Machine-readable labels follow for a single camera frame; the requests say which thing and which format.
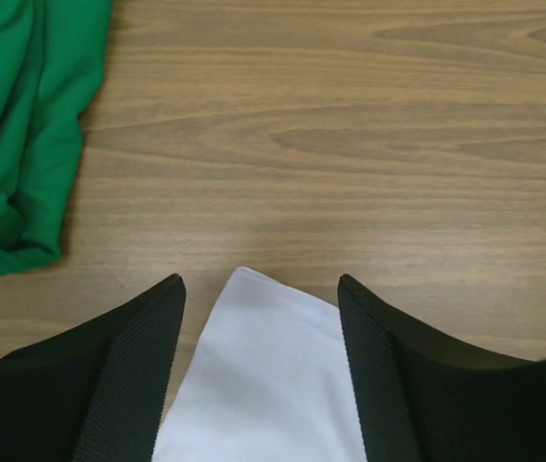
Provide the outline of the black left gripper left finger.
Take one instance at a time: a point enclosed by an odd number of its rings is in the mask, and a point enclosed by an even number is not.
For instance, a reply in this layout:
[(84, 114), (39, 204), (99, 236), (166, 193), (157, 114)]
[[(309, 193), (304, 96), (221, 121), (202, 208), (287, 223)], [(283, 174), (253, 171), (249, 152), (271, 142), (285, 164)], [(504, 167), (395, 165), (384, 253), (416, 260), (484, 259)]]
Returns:
[(0, 358), (0, 462), (151, 460), (185, 299), (173, 274)]

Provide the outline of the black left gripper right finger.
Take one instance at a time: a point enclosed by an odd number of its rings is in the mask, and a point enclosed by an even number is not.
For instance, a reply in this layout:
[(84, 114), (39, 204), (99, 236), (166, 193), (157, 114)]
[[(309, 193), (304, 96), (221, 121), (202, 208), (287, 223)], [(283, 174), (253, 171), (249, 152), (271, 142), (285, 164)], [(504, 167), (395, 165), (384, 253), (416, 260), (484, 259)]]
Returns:
[(546, 461), (546, 359), (460, 341), (349, 275), (338, 302), (371, 461)]

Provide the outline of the white t-shirt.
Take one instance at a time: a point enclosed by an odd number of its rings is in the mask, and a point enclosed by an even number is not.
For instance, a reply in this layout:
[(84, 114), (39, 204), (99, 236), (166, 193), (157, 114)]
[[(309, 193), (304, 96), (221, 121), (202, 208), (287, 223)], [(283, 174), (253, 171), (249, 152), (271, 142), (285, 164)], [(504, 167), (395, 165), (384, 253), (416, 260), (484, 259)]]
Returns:
[(153, 457), (364, 460), (337, 307), (253, 269), (235, 269), (197, 342)]

